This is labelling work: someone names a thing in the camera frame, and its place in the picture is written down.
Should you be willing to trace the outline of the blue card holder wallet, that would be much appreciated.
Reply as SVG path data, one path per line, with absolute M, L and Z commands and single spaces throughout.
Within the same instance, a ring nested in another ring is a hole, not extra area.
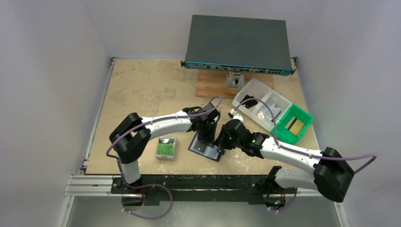
M 198 154 L 200 156 L 206 157 L 208 159 L 218 162 L 220 158 L 225 154 L 225 150 L 214 145 L 201 142 L 199 140 L 198 133 L 195 133 L 188 150 Z

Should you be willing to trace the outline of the grey credit card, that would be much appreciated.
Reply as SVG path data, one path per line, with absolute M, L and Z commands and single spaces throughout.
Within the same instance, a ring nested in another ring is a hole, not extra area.
M 221 154 L 220 154 L 220 148 L 217 146 L 208 146 L 205 152 L 202 153 L 202 155 L 206 158 L 219 161 Z

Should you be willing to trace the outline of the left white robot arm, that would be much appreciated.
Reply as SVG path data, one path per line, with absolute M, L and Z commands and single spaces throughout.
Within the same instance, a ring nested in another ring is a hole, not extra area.
M 138 159 L 149 141 L 172 133 L 194 131 L 201 140 L 212 143 L 219 117 L 220 112 L 211 103 L 159 117 L 127 115 L 109 135 L 110 148 L 117 153 L 115 158 L 126 183 L 132 185 L 140 179 Z

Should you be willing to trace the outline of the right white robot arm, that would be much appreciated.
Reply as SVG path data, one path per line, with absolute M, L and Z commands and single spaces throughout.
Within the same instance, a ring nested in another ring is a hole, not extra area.
M 298 171 L 280 169 L 275 182 L 282 188 L 305 188 L 318 191 L 334 202 L 343 202 L 355 171 L 339 152 L 327 147 L 324 151 L 278 143 L 261 132 L 250 132 L 237 119 L 224 124 L 215 140 L 222 149 L 239 148 L 248 156 L 277 160 Z

